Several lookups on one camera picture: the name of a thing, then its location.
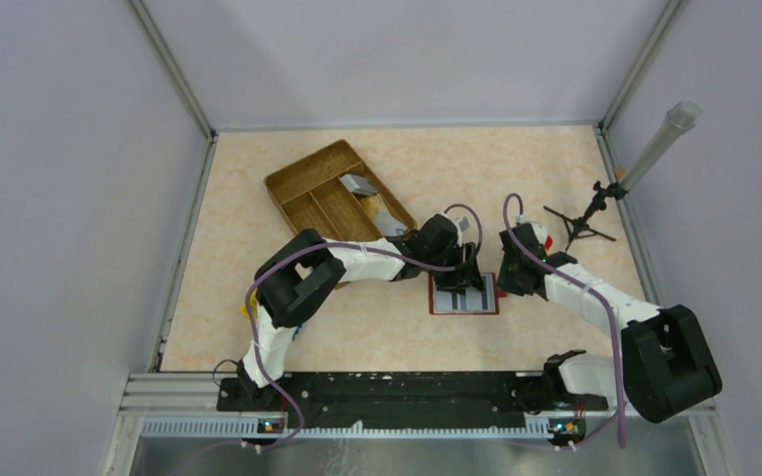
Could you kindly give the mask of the silver striped credit card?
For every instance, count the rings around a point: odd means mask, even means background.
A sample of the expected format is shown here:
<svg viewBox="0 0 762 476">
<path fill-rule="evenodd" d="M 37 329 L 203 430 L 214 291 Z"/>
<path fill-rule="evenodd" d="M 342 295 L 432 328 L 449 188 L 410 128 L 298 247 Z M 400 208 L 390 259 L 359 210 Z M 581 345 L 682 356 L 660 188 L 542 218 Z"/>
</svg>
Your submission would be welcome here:
<svg viewBox="0 0 762 476">
<path fill-rule="evenodd" d="M 478 290 L 468 290 L 465 294 L 465 307 L 475 313 L 488 313 L 493 310 L 493 298 Z"/>
</svg>

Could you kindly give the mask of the red leather card holder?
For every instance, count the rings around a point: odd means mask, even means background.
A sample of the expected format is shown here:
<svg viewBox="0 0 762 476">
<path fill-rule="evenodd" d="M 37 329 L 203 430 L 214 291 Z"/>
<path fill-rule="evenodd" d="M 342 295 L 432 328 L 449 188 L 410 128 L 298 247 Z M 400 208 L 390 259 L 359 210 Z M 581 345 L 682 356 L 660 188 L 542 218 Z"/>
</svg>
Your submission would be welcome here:
<svg viewBox="0 0 762 476">
<path fill-rule="evenodd" d="M 431 315 L 497 315 L 500 300 L 506 297 L 496 288 L 496 275 L 481 275 L 484 290 L 467 288 L 463 291 L 440 291 L 433 277 L 429 277 L 429 314 Z"/>
</svg>

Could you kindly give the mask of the grey credit cards stack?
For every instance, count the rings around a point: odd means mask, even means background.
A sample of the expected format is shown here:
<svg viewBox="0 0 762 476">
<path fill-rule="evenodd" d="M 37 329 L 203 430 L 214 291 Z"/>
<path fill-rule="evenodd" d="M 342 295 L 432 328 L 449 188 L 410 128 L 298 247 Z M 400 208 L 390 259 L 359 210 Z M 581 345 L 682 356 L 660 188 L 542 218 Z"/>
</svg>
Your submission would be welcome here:
<svg viewBox="0 0 762 476">
<path fill-rule="evenodd" d="M 345 174 L 339 177 L 339 181 L 349 193 L 356 196 L 373 196 L 379 193 L 378 188 L 363 176 Z"/>
</svg>

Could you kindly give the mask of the brown woven divided tray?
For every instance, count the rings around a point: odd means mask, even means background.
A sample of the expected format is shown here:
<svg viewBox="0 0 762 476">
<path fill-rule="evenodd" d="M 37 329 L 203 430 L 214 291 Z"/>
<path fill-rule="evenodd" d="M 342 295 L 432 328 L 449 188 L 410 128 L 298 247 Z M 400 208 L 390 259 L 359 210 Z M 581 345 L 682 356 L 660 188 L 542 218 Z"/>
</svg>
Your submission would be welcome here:
<svg viewBox="0 0 762 476">
<path fill-rule="evenodd" d="M 291 229 L 312 228 L 324 238 L 372 241 L 383 236 L 372 217 L 340 181 L 354 174 L 375 186 L 393 218 L 410 231 L 416 219 L 345 140 L 333 142 L 264 178 L 268 193 Z"/>
</svg>

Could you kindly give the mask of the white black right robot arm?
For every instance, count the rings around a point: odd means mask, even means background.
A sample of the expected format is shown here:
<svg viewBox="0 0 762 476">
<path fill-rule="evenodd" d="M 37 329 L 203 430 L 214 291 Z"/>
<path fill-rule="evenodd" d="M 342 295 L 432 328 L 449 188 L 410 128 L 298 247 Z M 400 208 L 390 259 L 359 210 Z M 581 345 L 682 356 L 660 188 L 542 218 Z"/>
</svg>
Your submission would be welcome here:
<svg viewBox="0 0 762 476">
<path fill-rule="evenodd" d="M 661 307 L 595 277 L 576 258 L 546 250 L 544 226 L 524 221 L 499 234 L 500 291 L 537 296 L 576 312 L 617 342 L 609 357 L 558 355 L 542 382 L 545 401 L 567 409 L 581 396 L 630 404 L 660 423 L 720 394 L 723 381 L 698 318 L 688 307 Z"/>
</svg>

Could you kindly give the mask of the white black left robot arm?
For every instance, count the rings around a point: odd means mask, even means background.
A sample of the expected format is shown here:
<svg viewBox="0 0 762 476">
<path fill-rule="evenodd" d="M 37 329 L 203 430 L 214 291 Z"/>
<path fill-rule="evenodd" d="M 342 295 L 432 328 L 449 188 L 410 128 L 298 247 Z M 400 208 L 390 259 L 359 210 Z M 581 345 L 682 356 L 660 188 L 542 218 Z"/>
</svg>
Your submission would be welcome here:
<svg viewBox="0 0 762 476">
<path fill-rule="evenodd" d="M 332 292 L 362 281 L 401 282 L 422 272 L 442 291 L 482 290 L 482 242 L 465 241 L 466 222 L 437 213 L 415 231 L 373 241 L 338 241 L 299 232 L 256 272 L 244 299 L 252 341 L 237 364 L 241 398 L 255 410 L 277 401 L 289 345 Z"/>
</svg>

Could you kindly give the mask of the gold cards in tray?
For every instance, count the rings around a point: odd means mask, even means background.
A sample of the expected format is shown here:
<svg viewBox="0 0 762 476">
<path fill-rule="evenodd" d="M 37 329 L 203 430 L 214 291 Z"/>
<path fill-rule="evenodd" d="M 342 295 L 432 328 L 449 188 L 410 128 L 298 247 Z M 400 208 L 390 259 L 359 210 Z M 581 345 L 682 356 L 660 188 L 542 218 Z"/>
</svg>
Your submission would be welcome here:
<svg viewBox="0 0 762 476">
<path fill-rule="evenodd" d="M 404 236 L 410 228 L 395 218 L 380 194 L 358 198 L 363 210 L 383 236 Z"/>
</svg>

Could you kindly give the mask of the black mini tripod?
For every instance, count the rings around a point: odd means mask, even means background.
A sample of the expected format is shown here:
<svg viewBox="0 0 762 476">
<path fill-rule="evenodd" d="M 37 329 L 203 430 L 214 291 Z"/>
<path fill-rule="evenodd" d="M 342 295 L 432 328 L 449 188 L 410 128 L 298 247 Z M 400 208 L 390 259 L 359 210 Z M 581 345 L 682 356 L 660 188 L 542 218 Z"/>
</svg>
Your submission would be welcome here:
<svg viewBox="0 0 762 476">
<path fill-rule="evenodd" d="M 621 200 L 627 195 L 628 190 L 623 188 L 617 181 L 610 183 L 608 186 L 603 186 L 599 180 L 593 185 L 593 190 L 594 196 L 585 209 L 583 215 L 576 218 L 571 218 L 548 207 L 547 205 L 544 206 L 544 209 L 547 212 L 554 214 L 563 222 L 563 225 L 568 232 L 568 242 L 565 247 L 565 252 L 569 250 L 574 242 L 580 239 L 600 237 L 609 242 L 617 241 L 615 237 L 612 237 L 591 227 L 589 221 L 596 212 L 604 211 L 607 209 L 608 198 Z"/>
</svg>

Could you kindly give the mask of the yellow red blue toy block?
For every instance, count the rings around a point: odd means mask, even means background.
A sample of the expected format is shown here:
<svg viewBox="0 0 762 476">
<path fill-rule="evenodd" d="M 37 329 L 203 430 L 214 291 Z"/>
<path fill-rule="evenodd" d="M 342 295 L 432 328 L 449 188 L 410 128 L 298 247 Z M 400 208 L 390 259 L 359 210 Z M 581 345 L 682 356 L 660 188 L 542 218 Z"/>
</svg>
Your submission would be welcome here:
<svg viewBox="0 0 762 476">
<path fill-rule="evenodd" d="M 243 304 L 240 307 L 240 313 L 244 316 L 250 319 L 252 322 L 252 326 L 256 327 L 258 324 L 258 303 L 256 301 L 251 301 L 249 305 Z M 300 324 L 297 326 L 291 335 L 291 340 L 296 341 L 297 338 L 300 336 L 304 326 Z"/>
</svg>

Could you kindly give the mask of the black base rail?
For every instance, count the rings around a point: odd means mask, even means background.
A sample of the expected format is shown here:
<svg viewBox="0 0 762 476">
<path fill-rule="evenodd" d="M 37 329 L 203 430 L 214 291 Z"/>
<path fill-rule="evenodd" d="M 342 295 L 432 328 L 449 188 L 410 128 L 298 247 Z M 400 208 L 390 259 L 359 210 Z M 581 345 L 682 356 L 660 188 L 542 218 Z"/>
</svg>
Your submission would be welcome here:
<svg viewBox="0 0 762 476">
<path fill-rule="evenodd" d="M 605 397 L 575 396 L 556 378 L 534 372 L 295 372 L 278 388 L 247 390 L 220 382 L 221 412 L 277 413 L 307 429 L 520 428 L 543 412 L 606 411 Z"/>
</svg>

